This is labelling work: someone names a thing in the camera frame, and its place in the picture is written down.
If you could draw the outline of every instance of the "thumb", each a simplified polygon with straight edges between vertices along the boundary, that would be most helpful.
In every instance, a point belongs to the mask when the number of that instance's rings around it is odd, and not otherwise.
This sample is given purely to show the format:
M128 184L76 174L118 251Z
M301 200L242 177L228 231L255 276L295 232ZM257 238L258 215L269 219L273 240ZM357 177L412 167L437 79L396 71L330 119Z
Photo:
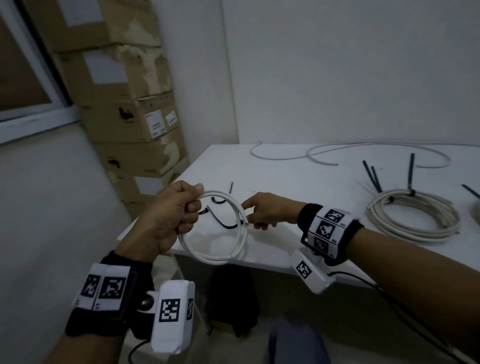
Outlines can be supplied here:
M199 183L195 186L188 185L184 187L182 192L177 193L174 197L179 205L186 205L189 202L198 200L204 193L204 185Z

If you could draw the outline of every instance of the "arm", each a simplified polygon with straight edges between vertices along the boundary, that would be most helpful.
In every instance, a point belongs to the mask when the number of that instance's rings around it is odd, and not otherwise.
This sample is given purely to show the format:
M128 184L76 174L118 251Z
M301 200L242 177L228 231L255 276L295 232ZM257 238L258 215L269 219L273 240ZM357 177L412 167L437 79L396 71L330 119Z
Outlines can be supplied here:
M169 250L177 233L187 233L198 220L203 193L201 184L191 186L178 181L160 191L150 207L120 242L115 253L132 260L152 263ZM114 364L118 363L125 334L106 337L86 334L63 335L46 359L46 364Z
M297 221L305 205L269 193L258 193L242 204L243 208L254 207L248 222L262 230L281 221L298 222L305 229L305 222ZM366 228L355 234L345 253L438 334L480 360L480 272Z

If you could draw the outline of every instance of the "white table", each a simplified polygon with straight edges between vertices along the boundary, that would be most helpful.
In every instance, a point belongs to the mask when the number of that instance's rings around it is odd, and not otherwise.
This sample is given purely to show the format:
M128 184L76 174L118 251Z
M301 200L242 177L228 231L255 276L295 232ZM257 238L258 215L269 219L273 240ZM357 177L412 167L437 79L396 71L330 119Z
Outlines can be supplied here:
M319 159L337 162L337 167L316 164L307 158L274 161L250 155L251 145L210 146L180 177L191 184L202 182L206 190L228 192L233 181L232 195L240 203L256 192L272 192L291 199L329 205L361 216L368 228L373 225L364 215L365 207L372 200L372 184L362 165L366 160L376 168L384 190L406 188L410 153L416 154L416 163L441 164L442 157L429 151L403 146L359 146L328 152ZM266 157L301 156L310 145L261 145L255 152ZM467 146L432 146L448 154L452 161L447 168L420 169L413 173L413 188L438 194L451 200L462 218L460 234L450 241L430 245L427 249L448 256L458 262L480 270L480 226L469 215L469 208L476 198L461 184L480 191L480 148ZM210 198L202 201L209 205L224 224L234 225L235 217L228 203L216 205ZM391 215L408 224L419 227L434 227L434 221L424 213L403 206L390 206ZM121 239L131 228L129 226ZM201 215L187 243L204 253L225 255L231 251L236 230L222 228L211 214ZM289 256L301 247L301 231L296 225L279 224L268 231L249 227L249 236L244 250L233 263L294 273ZM185 255L177 241L172 250ZM350 261L336 267L370 280ZM349 277L338 277L350 284L358 282Z

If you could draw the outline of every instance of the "white cable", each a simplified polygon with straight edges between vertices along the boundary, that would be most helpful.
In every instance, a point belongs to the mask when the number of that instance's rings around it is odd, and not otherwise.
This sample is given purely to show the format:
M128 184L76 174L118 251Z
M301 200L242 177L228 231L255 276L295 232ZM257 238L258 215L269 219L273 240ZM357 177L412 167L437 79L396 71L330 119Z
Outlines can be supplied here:
M409 206L426 212L441 228L417 229L392 219L384 210L384 205L390 201L390 197L394 198L393 203L396 205ZM366 214L381 232L415 244L445 241L457 234L461 226L460 216L452 202L435 194L419 191L415 192L415 196L411 196L411 191L407 189L388 190L378 194L367 207Z
M323 162L323 161L320 161L318 159L315 159L313 158L313 156L316 156L318 154L322 154L322 153L326 153L326 152L331 152L333 150L339 150L339 149L344 149L344 148L351 148L351 147L354 147L354 146L371 146L371 145L387 145L387 146L409 146L409 147L412 147L412 148L417 148L417 149L424 149L424 150L428 150L430 152L434 152L440 156L442 156L444 159L445 159L445 162L441 165L437 165L437 166L423 166L423 165L416 165L415 167L418 167L418 168L443 168L443 167L447 167L449 164L450 164L450 157L445 154L445 153L442 153L436 149L433 149L433 148L428 148L428 147L425 147L425 146L421 146L419 144L415 144L415 143L395 143L395 142L364 142L364 143L331 143L331 144L322 144L322 145L318 145L318 146L314 146L313 148L310 148L309 150L307 150L307 152L303 155L303 156L300 156L300 157L287 157L287 158L284 158L284 157L263 157L263 156L260 156L258 154L255 154L254 153L254 149L256 147L258 147L260 144L262 144L262 142L258 143L257 145L254 145L251 149L250 149L250 154L253 155L254 157L257 157L257 158L260 158L260 159L267 159L267 160L291 160L291 159L301 159L301 158L309 158L310 160L314 161L315 163L319 163L319 164L323 164L323 165L326 165L326 166L338 166L338 163L331 163L331 162ZM454 145L454 146L474 146L474 147L480 147L480 145L478 144L457 144L457 143L453 143L453 144L446 144L446 143L422 143L424 145L429 145L429 144L432 144L432 145ZM338 147L338 148L333 148L333 149L328 149L328 150L322 150L320 152L317 152L317 153L312 153L312 151L314 149L317 149L317 148L320 148L322 146L341 146L341 147Z
M188 244L185 242L185 234L179 234L179 240L183 249L198 261L202 263L214 265L214 266L219 266L219 265L228 263L230 260L234 259L242 251L245 245L245 241L247 240L248 222L247 222L247 216L245 215L245 211L243 210L242 206L237 201L235 201L235 199L230 194L227 194L221 191L205 191L204 194L200 196L200 198L210 197L210 196L223 198L230 204L233 211L235 212L238 229L237 229L237 237L235 239L235 246L233 250L230 252L230 254L226 256L208 255L208 254L199 253L192 250L188 246Z

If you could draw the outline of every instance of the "left hand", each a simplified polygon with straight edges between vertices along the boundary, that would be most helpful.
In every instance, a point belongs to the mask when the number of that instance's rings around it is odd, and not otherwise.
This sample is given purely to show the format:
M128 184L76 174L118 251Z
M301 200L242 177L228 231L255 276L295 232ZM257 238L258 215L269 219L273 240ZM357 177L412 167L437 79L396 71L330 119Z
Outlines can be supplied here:
M204 186L177 181L161 190L150 207L138 218L123 238L115 253L126 258L153 262L169 250L177 240L177 233L185 234L198 220L202 203L198 198Z

